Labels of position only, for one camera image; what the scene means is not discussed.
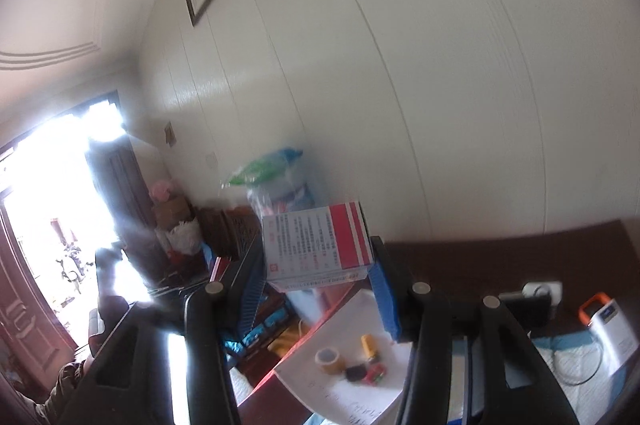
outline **white bag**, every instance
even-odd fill
[[[193,221],[181,221],[173,230],[167,233],[171,247],[184,255],[196,255],[202,248],[202,233],[200,225]]]

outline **plastic bag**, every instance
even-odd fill
[[[173,230],[167,233],[171,248],[184,255],[196,255],[202,246],[200,225],[193,221],[181,221]]]
[[[300,157],[302,151],[286,147],[253,160],[236,171],[227,185],[244,185],[247,199],[260,218],[316,206]]]

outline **cardboard box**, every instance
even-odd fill
[[[374,258],[358,202],[262,219],[267,281],[278,291],[367,277]]]
[[[193,214],[184,196],[178,196],[172,200],[160,203],[153,207],[156,216],[156,224],[162,230],[171,230],[180,221],[191,221]]]

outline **tape roll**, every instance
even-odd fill
[[[316,353],[316,365],[328,375],[339,375],[347,368],[344,358],[333,347],[325,347]]]

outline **screw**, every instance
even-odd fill
[[[414,282],[414,285],[411,287],[414,290],[415,294],[418,295],[427,295],[431,291],[431,286],[429,286],[425,282]]]
[[[500,299],[498,299],[498,297],[494,297],[493,295],[487,295],[484,299],[482,299],[482,303],[488,308],[495,310],[498,306],[500,306]]]

